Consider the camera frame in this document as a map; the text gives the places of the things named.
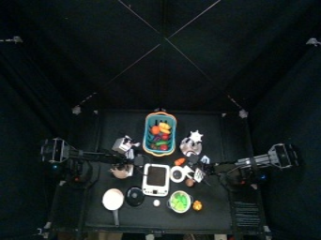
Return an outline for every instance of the red object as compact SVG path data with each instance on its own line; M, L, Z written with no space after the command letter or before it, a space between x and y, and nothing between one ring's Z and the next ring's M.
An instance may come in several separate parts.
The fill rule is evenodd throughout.
M164 145L160 146L160 150L166 151L168 149L169 149L168 145L164 144Z
M169 138L170 138L170 134L166 134L166 133L165 133L165 134L162 135L162 140L166 141Z

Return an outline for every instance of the lid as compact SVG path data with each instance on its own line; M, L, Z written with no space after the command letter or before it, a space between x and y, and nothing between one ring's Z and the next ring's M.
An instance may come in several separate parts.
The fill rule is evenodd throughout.
M126 202L130 206L140 206L145 201L146 195L141 187L130 187L126 192Z

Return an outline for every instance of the utensil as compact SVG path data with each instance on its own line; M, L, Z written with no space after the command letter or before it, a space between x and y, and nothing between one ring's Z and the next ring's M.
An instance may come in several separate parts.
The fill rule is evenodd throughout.
M124 205L124 202L125 202L124 192L117 188L112 188L105 193L104 204L105 207L113 211L116 226L120 226L118 209Z
M195 174L195 180L201 183L203 179L205 177L205 173L200 168L196 169L196 174Z

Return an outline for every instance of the food item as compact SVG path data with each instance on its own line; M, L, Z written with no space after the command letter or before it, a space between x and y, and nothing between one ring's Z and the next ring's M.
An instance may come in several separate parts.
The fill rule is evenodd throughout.
M164 133L162 136L161 136L162 140L168 140L170 138L170 134L168 133Z
M150 149L168 151L172 146L172 126L168 123L161 122L150 128L150 134L153 137L150 139Z
M160 126L153 126L150 128L150 132L152 132L153 135L157 135L160 133L160 131L161 131Z
M161 145L168 145L169 144L169 141L158 141L156 143L157 146L161 146Z
M154 150L157 149L156 143L153 143L153 144L150 145L150 148L154 149Z
M172 126L169 125L169 124L166 124L166 123L160 123L160 125L158 125L161 128L164 128L165 130L170 130L172 129Z
M166 144L160 146L160 150L162 151L168 151L169 150L169 146Z
M187 179L187 186L188 186L188 187L193 187L193 185L195 185L193 179L188 178L188 179Z
M185 211L188 207L187 195L177 193L170 201L170 205L177 211Z
M200 201L196 201L195 204L193 204L193 209L196 211L200 211L203 209L204 205Z
M176 166L181 166L185 163L187 159L183 157L174 161Z
M166 134L172 134L172 132L168 129L162 128L162 127L160 128L160 130L161 130L161 132L164 132Z

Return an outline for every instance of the basket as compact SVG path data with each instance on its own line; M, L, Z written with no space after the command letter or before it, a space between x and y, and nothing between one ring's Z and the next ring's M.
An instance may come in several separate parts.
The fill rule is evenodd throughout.
M161 123L165 123L170 126L170 134L165 132L160 132L160 134L152 133L152 128L154 126L160 126ZM145 139L144 139L144 149L148 153L153 154L157 157L168 156L170 155L176 150L176 126L177 126L177 120L176 117L172 114L168 114L166 112L154 112L148 115L146 117L146 129L145 129ZM168 149L162 150L160 149L160 146L156 146L158 143L161 143L162 135L169 135L168 142Z

